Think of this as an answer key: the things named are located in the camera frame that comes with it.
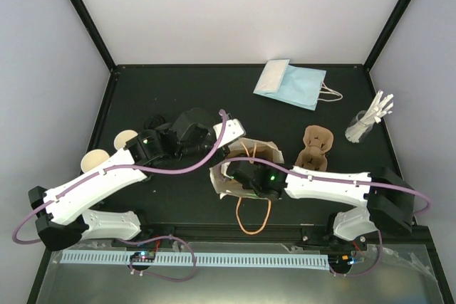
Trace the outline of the brown paper bag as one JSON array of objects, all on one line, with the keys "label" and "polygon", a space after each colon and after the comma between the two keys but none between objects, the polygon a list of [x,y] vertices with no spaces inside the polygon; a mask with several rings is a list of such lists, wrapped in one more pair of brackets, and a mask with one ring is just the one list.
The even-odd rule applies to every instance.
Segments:
[{"label": "brown paper bag", "polygon": [[[271,163],[282,164],[282,151],[273,142],[264,142],[248,138],[229,145],[230,153],[227,158],[209,169],[209,178],[215,193],[220,199],[232,197],[237,200],[235,216],[239,228],[248,235],[258,234],[266,228],[272,203],[281,198],[285,175],[270,166]],[[264,184],[265,197],[258,197],[252,190],[242,189],[242,185],[233,178],[235,171],[264,170],[266,179]],[[266,214],[261,225],[254,229],[246,229],[242,224],[240,209],[244,201],[259,200],[267,203]]]}]

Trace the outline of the single paper cup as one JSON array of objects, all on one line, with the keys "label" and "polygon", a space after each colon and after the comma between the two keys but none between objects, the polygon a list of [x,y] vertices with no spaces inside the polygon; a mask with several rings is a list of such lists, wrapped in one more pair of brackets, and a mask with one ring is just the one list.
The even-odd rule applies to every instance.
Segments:
[{"label": "single paper cup", "polygon": [[116,150],[124,148],[126,143],[137,135],[138,133],[134,130],[123,130],[119,132],[113,141],[114,148]]}]

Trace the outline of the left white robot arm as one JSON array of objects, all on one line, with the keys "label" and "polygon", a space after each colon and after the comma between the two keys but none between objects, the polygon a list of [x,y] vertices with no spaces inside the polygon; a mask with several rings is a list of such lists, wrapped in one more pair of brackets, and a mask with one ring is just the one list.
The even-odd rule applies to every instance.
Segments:
[{"label": "left white robot arm", "polygon": [[28,193],[36,212],[40,242],[50,251],[69,248],[88,239],[117,239],[146,246],[152,227],[139,209],[125,212],[95,210],[94,206],[117,191],[145,182],[153,174],[179,175],[221,162],[229,145],[243,137],[237,119],[219,113],[222,122],[200,108],[183,112],[174,122],[152,117],[145,130],[124,130],[115,137],[115,153],[89,152],[82,175],[59,187],[35,187]]}]

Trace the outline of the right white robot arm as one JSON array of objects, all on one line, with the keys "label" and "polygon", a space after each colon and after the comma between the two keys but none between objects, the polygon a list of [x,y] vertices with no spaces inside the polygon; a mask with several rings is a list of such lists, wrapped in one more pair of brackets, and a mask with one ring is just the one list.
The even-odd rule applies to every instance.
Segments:
[{"label": "right white robot arm", "polygon": [[340,249],[349,241],[379,231],[394,236],[411,233],[415,197],[411,186],[388,168],[352,174],[330,173],[236,157],[222,175],[259,199],[318,199],[351,206],[332,214],[324,241]]}]

